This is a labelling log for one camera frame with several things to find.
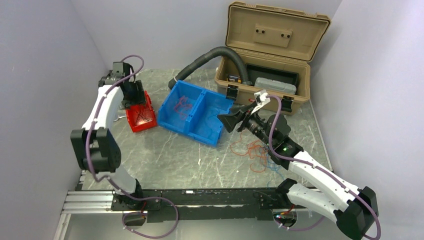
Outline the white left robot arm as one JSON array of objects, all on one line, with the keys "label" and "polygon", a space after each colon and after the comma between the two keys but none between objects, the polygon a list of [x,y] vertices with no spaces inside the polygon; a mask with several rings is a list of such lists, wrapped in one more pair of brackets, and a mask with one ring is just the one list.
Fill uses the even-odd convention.
[{"label": "white left robot arm", "polygon": [[129,64],[116,61],[111,72],[98,82],[94,107],[83,126],[71,131],[70,140],[78,166],[92,174],[99,183],[106,179],[131,210],[139,209],[144,196],[139,181],[121,165],[121,150],[110,127],[120,107],[145,104],[145,91],[136,71]]}]

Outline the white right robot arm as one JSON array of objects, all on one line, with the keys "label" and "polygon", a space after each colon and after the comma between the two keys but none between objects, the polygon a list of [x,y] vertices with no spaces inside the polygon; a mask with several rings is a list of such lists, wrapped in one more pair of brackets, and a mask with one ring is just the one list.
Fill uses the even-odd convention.
[{"label": "white right robot arm", "polygon": [[376,225],[374,239],[380,239],[376,192],[368,186],[360,188],[349,183],[325,168],[289,137],[291,128],[284,116],[276,113],[264,119],[259,116],[257,107],[252,103],[219,114],[217,118],[228,132],[247,129],[265,144],[267,154],[276,165],[301,176],[316,188],[309,189],[287,178],[275,188],[276,203],[282,208],[291,204],[306,207],[334,222],[351,240],[370,240],[367,231]]}]

